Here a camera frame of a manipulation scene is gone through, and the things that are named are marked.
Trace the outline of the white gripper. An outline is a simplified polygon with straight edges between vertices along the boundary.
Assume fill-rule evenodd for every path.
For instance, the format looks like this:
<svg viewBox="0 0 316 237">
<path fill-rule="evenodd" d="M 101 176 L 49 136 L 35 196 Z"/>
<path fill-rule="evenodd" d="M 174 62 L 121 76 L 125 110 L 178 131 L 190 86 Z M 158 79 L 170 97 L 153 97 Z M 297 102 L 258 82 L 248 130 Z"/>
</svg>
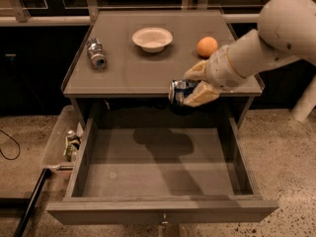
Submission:
<svg viewBox="0 0 316 237">
<path fill-rule="evenodd" d="M 215 88 L 230 91 L 243 85 L 247 81 L 244 65 L 245 59 L 240 56 L 236 44 L 222 46 L 207 61 L 198 62 L 184 74 L 185 80 L 206 78 L 210 85 L 199 82 L 193 92 L 184 98 L 183 104 L 195 108 L 218 99 L 219 92 Z"/>
</svg>

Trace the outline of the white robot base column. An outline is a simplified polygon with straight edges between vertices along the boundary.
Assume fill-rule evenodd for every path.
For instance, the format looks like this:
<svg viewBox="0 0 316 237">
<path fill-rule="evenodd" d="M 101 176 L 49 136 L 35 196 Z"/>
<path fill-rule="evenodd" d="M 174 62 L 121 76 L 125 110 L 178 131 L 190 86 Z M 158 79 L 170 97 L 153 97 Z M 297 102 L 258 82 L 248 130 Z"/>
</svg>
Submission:
<svg viewBox="0 0 316 237">
<path fill-rule="evenodd" d="M 316 75 L 307 86 L 296 105 L 291 111 L 292 116 L 298 121 L 304 121 L 316 106 Z"/>
</svg>

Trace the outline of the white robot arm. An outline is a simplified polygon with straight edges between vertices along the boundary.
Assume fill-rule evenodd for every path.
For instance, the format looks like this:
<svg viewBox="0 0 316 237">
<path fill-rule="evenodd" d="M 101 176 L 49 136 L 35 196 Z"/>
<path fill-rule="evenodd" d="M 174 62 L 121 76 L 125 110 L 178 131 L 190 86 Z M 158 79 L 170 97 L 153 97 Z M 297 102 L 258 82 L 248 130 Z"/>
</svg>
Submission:
<svg viewBox="0 0 316 237">
<path fill-rule="evenodd" d="M 271 0 L 261 10 L 257 27 L 216 50 L 185 74 L 197 82 L 183 104 L 198 107 L 222 92 L 246 83 L 250 76 L 298 59 L 316 64 L 316 3 L 312 0 Z"/>
</svg>

